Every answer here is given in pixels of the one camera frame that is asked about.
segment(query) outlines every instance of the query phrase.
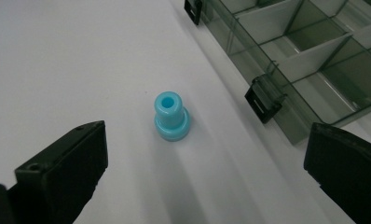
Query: transparent box wall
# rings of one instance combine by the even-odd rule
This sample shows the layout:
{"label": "transparent box wall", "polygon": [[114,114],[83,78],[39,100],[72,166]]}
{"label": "transparent box wall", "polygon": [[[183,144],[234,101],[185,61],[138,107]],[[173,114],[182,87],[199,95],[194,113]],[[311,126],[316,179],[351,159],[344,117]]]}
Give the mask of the transparent box wall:
{"label": "transparent box wall", "polygon": [[371,111],[371,0],[204,0],[202,20],[290,142]]}

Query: clear storage organizer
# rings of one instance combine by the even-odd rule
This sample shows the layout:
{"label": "clear storage organizer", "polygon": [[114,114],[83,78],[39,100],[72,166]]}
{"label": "clear storage organizer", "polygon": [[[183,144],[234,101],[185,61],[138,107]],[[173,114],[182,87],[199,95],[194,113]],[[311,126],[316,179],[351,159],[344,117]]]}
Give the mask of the clear storage organizer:
{"label": "clear storage organizer", "polygon": [[313,122],[340,127],[371,111],[371,0],[187,2],[251,85],[255,113],[293,144]]}

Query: blue plastic part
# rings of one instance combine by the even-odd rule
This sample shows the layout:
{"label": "blue plastic part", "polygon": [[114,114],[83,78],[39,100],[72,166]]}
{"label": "blue plastic part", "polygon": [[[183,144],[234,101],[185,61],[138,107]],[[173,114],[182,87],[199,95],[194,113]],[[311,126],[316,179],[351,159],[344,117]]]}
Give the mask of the blue plastic part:
{"label": "blue plastic part", "polygon": [[182,98],[173,92],[161,93],[154,102],[155,124],[159,135],[171,142],[184,138],[189,131],[190,117]]}

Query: white tabletop surface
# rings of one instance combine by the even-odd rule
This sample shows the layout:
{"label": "white tabletop surface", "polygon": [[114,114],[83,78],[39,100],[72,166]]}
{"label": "white tabletop surface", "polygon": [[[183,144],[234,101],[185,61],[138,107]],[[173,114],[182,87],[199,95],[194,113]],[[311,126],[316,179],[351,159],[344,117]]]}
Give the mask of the white tabletop surface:
{"label": "white tabletop surface", "polygon": [[[105,120],[109,167],[79,224],[352,223],[184,0],[0,0],[0,183],[74,127]],[[189,135],[155,131],[176,91]],[[371,142],[371,114],[344,129]]]}

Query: hole in blue object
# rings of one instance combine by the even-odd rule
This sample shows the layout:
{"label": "hole in blue object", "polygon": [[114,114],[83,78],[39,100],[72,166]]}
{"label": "hole in blue object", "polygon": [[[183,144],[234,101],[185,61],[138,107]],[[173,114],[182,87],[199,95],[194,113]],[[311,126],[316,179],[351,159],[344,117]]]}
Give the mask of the hole in blue object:
{"label": "hole in blue object", "polygon": [[171,97],[165,97],[162,100],[162,106],[165,108],[171,108],[174,105],[174,100]]}

